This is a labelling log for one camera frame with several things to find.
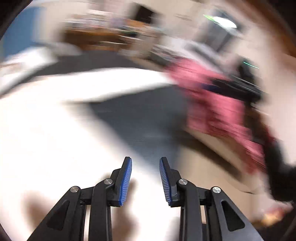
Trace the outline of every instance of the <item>metal pivot screw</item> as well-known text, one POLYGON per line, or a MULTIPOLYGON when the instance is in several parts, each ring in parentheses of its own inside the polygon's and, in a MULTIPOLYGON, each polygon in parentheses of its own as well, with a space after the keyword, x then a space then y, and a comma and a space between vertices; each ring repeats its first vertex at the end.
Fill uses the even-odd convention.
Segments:
POLYGON ((213 192, 214 193, 220 193, 221 192, 221 188, 219 188, 219 187, 213 187, 213 192))
POLYGON ((79 187, 78 186, 74 186, 70 188, 70 192, 78 192, 79 187))
POLYGON ((186 179, 180 179, 180 180, 179 180, 179 183, 180 183, 181 185, 186 185, 186 184, 188 183, 188 181, 187 181, 186 179))
POLYGON ((104 180, 104 183, 105 183, 106 185, 110 185, 110 184, 113 183, 113 181, 112 181, 112 179, 107 178, 107 179, 104 180))

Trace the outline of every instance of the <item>white tabletop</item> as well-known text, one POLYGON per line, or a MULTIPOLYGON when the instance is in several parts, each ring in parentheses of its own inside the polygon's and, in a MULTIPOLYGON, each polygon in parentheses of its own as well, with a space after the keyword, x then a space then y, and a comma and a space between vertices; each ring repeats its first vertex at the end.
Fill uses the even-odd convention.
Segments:
POLYGON ((165 74, 125 68, 39 78, 0 99, 0 223, 9 237, 27 240, 71 186, 94 186, 130 156, 135 185, 124 211, 112 208, 114 240, 171 240, 179 208, 167 205, 159 173, 73 104, 169 85, 165 74))

